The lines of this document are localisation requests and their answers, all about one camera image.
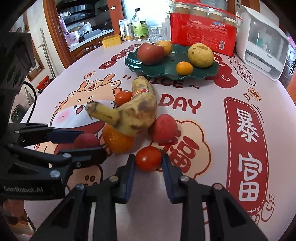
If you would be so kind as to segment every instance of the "round table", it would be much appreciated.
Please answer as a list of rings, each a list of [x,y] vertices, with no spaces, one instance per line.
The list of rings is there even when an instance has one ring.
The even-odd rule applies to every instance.
[[[100,47],[76,61],[38,97],[30,122],[93,133],[104,146],[104,123],[86,118],[84,107],[90,100],[112,106],[116,93],[131,90],[137,75],[125,66],[124,57],[141,43]],[[237,56],[215,54],[215,60],[219,72],[211,80],[149,80],[157,97],[158,115],[173,116],[181,136],[172,145],[159,146],[142,134],[131,152],[148,145],[165,148],[171,162],[185,175],[206,185],[222,183],[267,238],[278,240],[296,214],[296,107],[279,81],[243,64]],[[30,148],[57,153],[72,147],[50,142]],[[127,157],[111,154],[102,165],[75,170],[69,189],[114,175]],[[25,201],[25,209],[39,227],[59,202]],[[180,204],[169,202],[161,172],[137,170],[130,201],[116,206],[118,239],[177,241],[181,212]],[[206,210],[204,213],[209,240]]]

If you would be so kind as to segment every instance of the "green plate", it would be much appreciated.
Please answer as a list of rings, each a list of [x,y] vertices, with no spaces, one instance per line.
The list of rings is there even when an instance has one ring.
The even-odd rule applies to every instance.
[[[125,58],[125,64],[133,72],[143,73],[149,77],[159,77],[165,76],[171,80],[184,80],[184,79],[204,79],[207,76],[215,76],[218,73],[219,64],[213,62],[213,64],[207,68],[198,68],[193,66],[193,72],[191,75],[182,76],[177,74],[176,65],[181,61],[189,62],[187,57],[189,46],[182,46],[179,44],[173,44],[172,53],[165,57],[161,64],[156,65],[144,65],[138,60],[137,53],[129,52],[128,56]]]

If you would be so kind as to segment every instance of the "banana stem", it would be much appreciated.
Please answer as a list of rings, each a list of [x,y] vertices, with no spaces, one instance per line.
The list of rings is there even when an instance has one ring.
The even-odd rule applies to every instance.
[[[119,113],[117,110],[104,106],[99,102],[90,102],[86,105],[85,109],[90,116],[112,126],[114,126],[119,120]]]

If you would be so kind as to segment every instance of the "screw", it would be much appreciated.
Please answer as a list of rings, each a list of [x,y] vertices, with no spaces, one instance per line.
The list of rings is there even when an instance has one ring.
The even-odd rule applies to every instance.
[[[220,183],[215,183],[214,188],[217,190],[221,190],[223,188],[223,186]]]
[[[53,178],[58,178],[60,176],[60,172],[57,171],[57,170],[52,170],[50,172],[50,176],[53,177]]]
[[[70,157],[71,157],[71,154],[69,154],[69,153],[64,153],[64,154],[63,154],[63,157],[65,157],[65,158],[70,158]]]
[[[77,184],[75,186],[78,190],[83,190],[84,189],[84,184],[80,183],[80,184]]]
[[[188,182],[189,181],[189,177],[188,176],[182,176],[182,177],[180,177],[180,180],[182,182]]]
[[[117,176],[111,176],[111,177],[109,177],[109,180],[114,183],[114,182],[118,181],[118,177]]]

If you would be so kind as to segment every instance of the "glass cup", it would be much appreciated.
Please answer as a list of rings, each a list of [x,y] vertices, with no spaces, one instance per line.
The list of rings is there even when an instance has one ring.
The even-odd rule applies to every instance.
[[[150,42],[157,42],[159,40],[166,40],[168,27],[148,27]]]

